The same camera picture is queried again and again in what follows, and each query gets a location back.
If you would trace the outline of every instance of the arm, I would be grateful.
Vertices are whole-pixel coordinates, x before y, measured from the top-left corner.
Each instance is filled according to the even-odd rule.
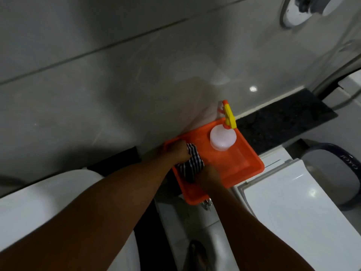
[[[196,182],[212,199],[240,270],[313,270],[295,250],[242,207],[222,185],[214,167],[206,166],[196,176]]]
[[[0,253],[0,270],[107,270],[169,169],[190,158],[185,141],[122,168]]]

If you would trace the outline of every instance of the bathroom floor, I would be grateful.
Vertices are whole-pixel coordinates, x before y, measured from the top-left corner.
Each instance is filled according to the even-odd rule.
[[[239,270],[214,206],[206,211],[201,205],[188,205],[167,184],[159,188],[155,200],[178,270],[188,270],[191,240],[204,245],[212,270]]]

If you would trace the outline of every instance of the orange plastic tray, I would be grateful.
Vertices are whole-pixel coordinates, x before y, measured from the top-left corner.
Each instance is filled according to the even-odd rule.
[[[237,140],[227,151],[215,150],[210,145],[210,131],[216,125],[223,124],[224,120],[225,118],[221,118],[184,133],[165,142],[163,148],[167,150],[169,144],[179,139],[195,144],[204,164],[213,165],[218,170],[223,185],[229,188],[261,173],[265,165],[237,128],[235,129]],[[173,167],[173,172],[188,204],[197,205],[209,198],[199,185],[187,182],[175,167]]]

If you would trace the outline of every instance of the striped cloth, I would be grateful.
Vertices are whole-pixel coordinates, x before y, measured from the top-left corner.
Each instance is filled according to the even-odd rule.
[[[188,143],[187,148],[188,153],[192,157],[184,164],[177,164],[177,168],[187,182],[194,182],[194,176],[202,170],[204,167],[204,162],[199,156],[197,147],[194,144]]]

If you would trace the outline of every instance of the yellow nozzle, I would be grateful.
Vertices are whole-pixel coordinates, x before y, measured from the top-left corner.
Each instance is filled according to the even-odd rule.
[[[237,124],[236,124],[236,118],[233,116],[231,107],[228,104],[227,100],[224,100],[223,102],[223,111],[224,111],[224,115],[226,116],[226,120],[225,120],[225,124],[228,125],[229,128],[236,128]]]

